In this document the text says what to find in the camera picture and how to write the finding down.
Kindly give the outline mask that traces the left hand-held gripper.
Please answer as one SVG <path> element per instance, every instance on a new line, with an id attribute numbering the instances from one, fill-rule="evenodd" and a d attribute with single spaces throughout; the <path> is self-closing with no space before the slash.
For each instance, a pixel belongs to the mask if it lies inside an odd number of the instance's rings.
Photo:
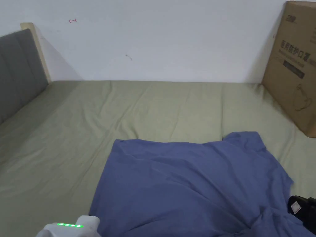
<path id="1" fill-rule="evenodd" d="M 97 232 L 99 223 L 100 219 L 96 216 L 82 215 L 75 224 L 47 224 L 36 237 L 100 237 Z"/>

